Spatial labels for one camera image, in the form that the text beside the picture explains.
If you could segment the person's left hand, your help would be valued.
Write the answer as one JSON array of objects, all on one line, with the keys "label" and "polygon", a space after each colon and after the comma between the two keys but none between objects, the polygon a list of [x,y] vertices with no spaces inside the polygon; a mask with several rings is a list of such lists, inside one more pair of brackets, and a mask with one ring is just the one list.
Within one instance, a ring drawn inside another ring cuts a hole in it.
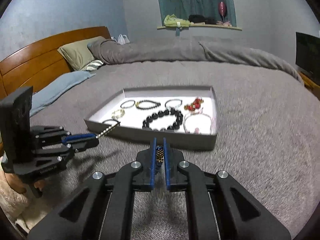
[{"label": "person's left hand", "polygon": [[[4,176],[7,180],[7,183],[14,191],[20,194],[26,193],[27,191],[26,185],[20,180],[20,178],[18,178],[18,176],[16,176],[13,173],[5,173]],[[45,184],[46,184],[45,180],[39,180],[34,183],[34,187],[42,191]]]}]

